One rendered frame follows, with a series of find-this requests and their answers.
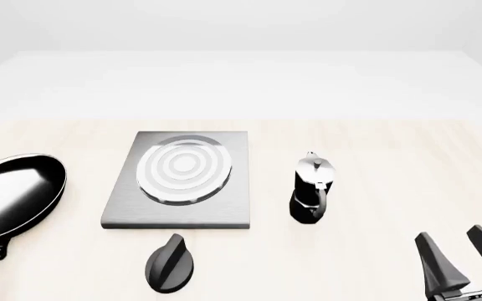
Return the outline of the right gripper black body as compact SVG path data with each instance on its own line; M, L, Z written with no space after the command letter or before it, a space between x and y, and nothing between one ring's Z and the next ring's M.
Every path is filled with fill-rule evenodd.
M482 301L482 290L462 293L461 288L469 283L427 282L427 301Z

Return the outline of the flat grey stove plate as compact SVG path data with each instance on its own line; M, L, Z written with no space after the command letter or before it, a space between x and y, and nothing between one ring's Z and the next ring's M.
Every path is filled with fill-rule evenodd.
M100 224L105 229L247 229L245 131L140 131Z

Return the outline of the round black stove knob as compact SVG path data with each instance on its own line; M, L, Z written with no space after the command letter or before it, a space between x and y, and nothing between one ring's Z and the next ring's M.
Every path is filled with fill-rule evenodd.
M189 283L193 272L194 260L184 237L174 233L148 258L145 278L157 293L175 293Z

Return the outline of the black frying pan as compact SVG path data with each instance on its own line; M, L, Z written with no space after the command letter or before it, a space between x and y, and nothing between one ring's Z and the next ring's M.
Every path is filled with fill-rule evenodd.
M66 182L63 163L51 155L0 160L0 262L14 237L38 225L58 205Z

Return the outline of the black and silver moka pot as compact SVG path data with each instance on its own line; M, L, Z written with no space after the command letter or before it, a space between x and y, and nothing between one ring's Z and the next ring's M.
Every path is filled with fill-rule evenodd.
M327 198L336 169L315 152L307 152L295 168L295 189L290 198L290 215L302 224L316 224L327 208Z

